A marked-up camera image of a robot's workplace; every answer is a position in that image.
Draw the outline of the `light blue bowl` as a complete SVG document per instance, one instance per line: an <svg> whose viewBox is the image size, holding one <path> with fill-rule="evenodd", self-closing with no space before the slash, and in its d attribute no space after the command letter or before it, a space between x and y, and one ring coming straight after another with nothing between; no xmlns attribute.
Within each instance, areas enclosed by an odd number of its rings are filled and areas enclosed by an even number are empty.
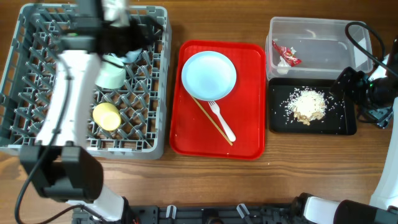
<svg viewBox="0 0 398 224"><path fill-rule="evenodd" d="M141 54L142 49L137 49L134 51L129 51L125 56L117 56L114 53L110 53L111 56L118 58L122 63L133 63L137 60Z"/></svg>

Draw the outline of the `green bowl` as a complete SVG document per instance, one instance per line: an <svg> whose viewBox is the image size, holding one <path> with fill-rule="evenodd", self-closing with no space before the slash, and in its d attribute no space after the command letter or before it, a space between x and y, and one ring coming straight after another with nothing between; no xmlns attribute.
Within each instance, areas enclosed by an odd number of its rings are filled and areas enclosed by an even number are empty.
<svg viewBox="0 0 398 224"><path fill-rule="evenodd" d="M95 85L101 88L118 89L124 85L126 69L120 59L111 55L104 55L100 73Z"/></svg>

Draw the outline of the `yellow cup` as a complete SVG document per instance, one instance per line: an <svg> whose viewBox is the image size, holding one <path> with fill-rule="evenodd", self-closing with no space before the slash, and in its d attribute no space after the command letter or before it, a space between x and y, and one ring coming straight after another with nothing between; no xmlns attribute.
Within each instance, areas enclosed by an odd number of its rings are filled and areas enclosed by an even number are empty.
<svg viewBox="0 0 398 224"><path fill-rule="evenodd" d="M119 110L111 103L100 103L93 110L94 122L106 131L114 131L121 125Z"/></svg>

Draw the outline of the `red snack wrapper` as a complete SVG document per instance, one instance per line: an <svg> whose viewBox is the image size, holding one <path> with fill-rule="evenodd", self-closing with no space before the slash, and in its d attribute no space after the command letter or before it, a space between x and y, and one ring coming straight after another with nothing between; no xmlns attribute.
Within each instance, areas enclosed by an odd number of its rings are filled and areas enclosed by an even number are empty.
<svg viewBox="0 0 398 224"><path fill-rule="evenodd" d="M272 46L280 55L278 67L294 67L302 63L289 48L277 45L274 40L272 41Z"/></svg>

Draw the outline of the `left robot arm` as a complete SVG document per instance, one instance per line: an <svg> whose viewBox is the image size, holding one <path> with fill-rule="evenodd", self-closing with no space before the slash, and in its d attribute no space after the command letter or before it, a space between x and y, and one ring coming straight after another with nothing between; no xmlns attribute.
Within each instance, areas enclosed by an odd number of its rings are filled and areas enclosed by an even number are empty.
<svg viewBox="0 0 398 224"><path fill-rule="evenodd" d="M79 1L73 27L58 43L56 81L35 143L20 149L26 184L38 195L79 208L100 223L137 223L126 198L104 184L103 167L86 149L95 80L108 53L152 45L163 31L153 17L134 19L127 1Z"/></svg>

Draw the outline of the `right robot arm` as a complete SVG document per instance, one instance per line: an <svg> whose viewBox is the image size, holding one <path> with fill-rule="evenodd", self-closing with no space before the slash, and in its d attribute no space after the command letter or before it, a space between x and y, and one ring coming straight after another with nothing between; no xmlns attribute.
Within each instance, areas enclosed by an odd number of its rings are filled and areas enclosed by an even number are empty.
<svg viewBox="0 0 398 224"><path fill-rule="evenodd" d="M369 81L363 72L344 69L330 91L367 108L392 106L393 127L380 181L368 205L343 200L335 202L302 193L290 206L290 217L312 223L397 223L397 40L387 63L386 76Z"/></svg>

